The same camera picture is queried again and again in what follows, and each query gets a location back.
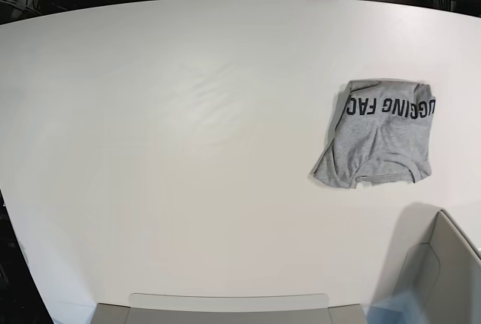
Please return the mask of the grey bin right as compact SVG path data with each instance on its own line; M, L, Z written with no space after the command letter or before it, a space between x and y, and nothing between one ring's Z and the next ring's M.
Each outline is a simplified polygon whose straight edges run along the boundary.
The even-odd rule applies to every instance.
M480 322L480 252L444 210L408 252L393 295L407 289L425 296L430 323Z

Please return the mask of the grey bin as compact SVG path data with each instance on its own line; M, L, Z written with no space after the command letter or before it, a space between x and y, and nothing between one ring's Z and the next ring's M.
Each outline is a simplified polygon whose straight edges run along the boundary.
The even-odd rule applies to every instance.
M328 306L326 294L206 297L132 293L99 303L92 323L366 323L360 304Z
M444 210L408 252L393 295L407 289L425 296L430 323L480 322L480 252Z

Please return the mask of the grey T-shirt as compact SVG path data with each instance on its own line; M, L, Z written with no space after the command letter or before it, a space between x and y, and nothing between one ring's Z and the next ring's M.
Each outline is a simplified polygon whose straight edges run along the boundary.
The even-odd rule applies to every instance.
M334 135L312 171L321 183L354 189L431 176L429 140L436 98L430 85L352 80Z

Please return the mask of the blue cloth in corner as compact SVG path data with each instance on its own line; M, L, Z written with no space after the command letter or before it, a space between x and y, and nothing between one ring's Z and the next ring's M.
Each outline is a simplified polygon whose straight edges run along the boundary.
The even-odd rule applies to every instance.
M365 307L367 323L376 324L428 324L425 296L407 289L392 297Z

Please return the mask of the grey bin front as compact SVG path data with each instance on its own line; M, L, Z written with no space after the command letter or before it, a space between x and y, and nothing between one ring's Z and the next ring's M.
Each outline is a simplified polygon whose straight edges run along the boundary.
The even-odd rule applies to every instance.
M99 303L92 323L366 323L360 304L328 306L326 294L206 297L132 293Z

